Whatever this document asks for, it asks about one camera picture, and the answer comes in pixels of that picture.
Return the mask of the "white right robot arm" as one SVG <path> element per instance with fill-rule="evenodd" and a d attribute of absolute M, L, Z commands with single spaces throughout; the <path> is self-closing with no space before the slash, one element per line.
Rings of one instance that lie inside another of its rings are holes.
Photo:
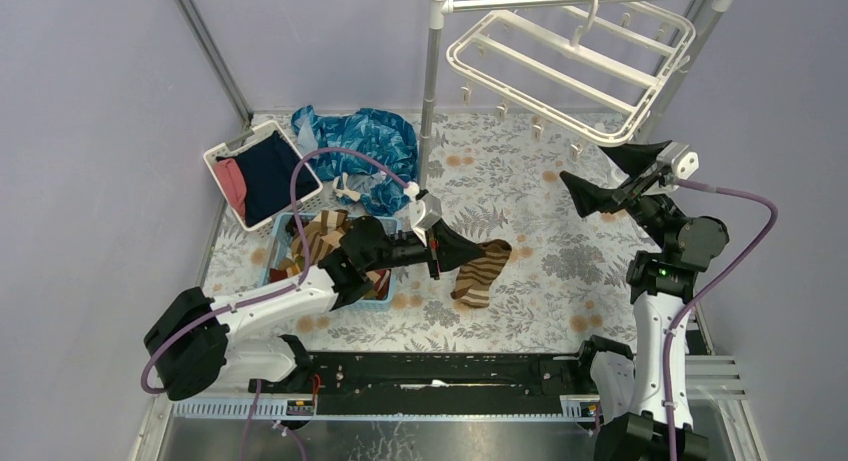
<path fill-rule="evenodd" d="M 686 392 L 686 328 L 699 274 L 729 242 L 723 221 L 690 217 L 670 198 L 672 184 L 699 167 L 697 154 L 674 141 L 605 147 L 626 179 L 603 188 L 560 174 L 580 217 L 626 212 L 658 246 L 639 251 L 626 283 L 635 317 L 634 348 L 593 335 L 573 367 L 583 391 L 599 393 L 596 460 L 705 460 L 708 439 L 695 433 Z"/>

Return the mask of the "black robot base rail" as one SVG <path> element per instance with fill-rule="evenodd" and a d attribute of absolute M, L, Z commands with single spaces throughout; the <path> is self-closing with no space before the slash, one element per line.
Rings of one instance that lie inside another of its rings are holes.
<path fill-rule="evenodd" d="M 320 415 L 536 416 L 563 398 L 597 394 L 588 371 L 562 354 L 313 352 L 284 381 L 251 393 L 298 394 Z"/>

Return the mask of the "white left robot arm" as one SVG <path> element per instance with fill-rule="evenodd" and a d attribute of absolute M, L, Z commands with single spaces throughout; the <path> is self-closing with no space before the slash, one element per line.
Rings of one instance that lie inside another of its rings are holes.
<path fill-rule="evenodd" d="M 269 338 L 273 327 L 356 303 L 373 289 L 372 272 L 424 264 L 437 278 L 483 255 L 443 221 L 418 237 L 356 217 L 338 247 L 299 275 L 235 295 L 209 297 L 198 286 L 178 294 L 143 338 L 149 359 L 141 387 L 172 401 L 252 381 L 299 391 L 309 382 L 309 354 L 294 335 Z"/>

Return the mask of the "brown striped sock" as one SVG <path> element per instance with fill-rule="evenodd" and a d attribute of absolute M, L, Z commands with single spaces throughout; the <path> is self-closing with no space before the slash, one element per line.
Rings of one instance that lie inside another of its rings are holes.
<path fill-rule="evenodd" d="M 512 246 L 496 239 L 479 243 L 478 247 L 483 256 L 460 268 L 451 298 L 471 308 L 486 308 L 490 304 L 490 288 L 508 263 Z"/>

